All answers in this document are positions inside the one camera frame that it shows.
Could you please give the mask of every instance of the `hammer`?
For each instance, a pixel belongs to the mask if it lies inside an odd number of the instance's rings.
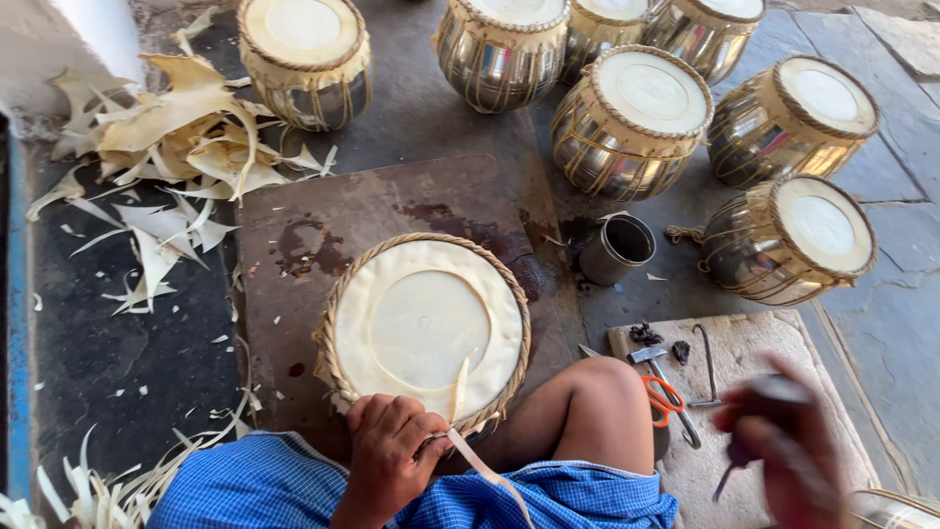
[[[648,362],[650,364],[650,369],[652,373],[656,375],[657,378],[669,383],[666,380],[666,375],[663,374],[663,370],[659,368],[659,364],[656,363],[656,357],[661,357],[666,354],[665,349],[660,349],[659,347],[644,347],[638,351],[630,353],[627,355],[627,359],[630,360],[630,363],[637,365],[640,362]],[[666,392],[666,398],[669,399],[669,402],[676,406],[680,406],[682,403],[679,402],[679,399],[670,392]],[[683,409],[679,412],[679,419],[682,421],[682,425],[685,426],[685,431],[682,432],[682,436],[685,438],[685,442],[689,443],[693,449],[698,450],[702,446],[702,441],[698,437],[698,430],[696,426],[692,424],[692,418],[689,417],[689,412]]]

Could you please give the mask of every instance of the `dark dried material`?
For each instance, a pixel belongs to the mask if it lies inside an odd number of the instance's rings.
[[[672,356],[682,365],[689,364],[689,343],[679,340],[672,345]]]
[[[630,327],[630,338],[634,342],[643,344],[646,347],[652,347],[663,342],[663,337],[660,336],[658,332],[650,330],[650,324],[647,322],[643,322],[642,327],[637,327],[636,325]]]

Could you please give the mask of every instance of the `drum head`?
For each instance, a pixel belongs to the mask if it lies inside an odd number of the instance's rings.
[[[763,0],[698,0],[721,14],[754,19],[764,11]]]
[[[820,265],[855,272],[873,258],[868,220],[833,184],[796,177],[780,186],[776,199],[787,235]]]
[[[342,0],[253,0],[245,31],[269,55],[300,64],[327,64],[359,38],[356,13]]]
[[[624,118],[661,133],[704,126],[708,102],[696,79],[665,57],[629,50],[596,72],[601,94]]]
[[[874,127],[877,112],[868,94],[836,68],[807,57],[786,60],[779,68],[784,89],[819,122],[855,134]]]
[[[467,0],[484,15],[504,24],[547,24],[565,9],[565,0]]]
[[[470,249],[417,240],[369,259],[339,298],[335,346],[358,395],[419,400],[457,422],[486,408],[519,362],[523,321],[506,280]],[[462,413],[456,382],[469,358]]]
[[[649,0],[572,0],[581,7],[612,20],[636,20],[650,8]]]

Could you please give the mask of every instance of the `knee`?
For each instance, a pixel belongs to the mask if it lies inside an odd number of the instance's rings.
[[[569,369],[580,386],[614,394],[646,394],[640,374],[627,362],[613,357],[584,359]]]

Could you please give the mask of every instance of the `blue checkered lungi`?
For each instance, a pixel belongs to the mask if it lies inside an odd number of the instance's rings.
[[[542,461],[503,474],[539,529],[667,529],[679,508],[659,475],[586,461]],[[294,432],[255,431],[196,452],[157,503],[148,529],[328,527],[349,472]],[[439,478],[388,529],[522,528],[512,496],[475,471]]]

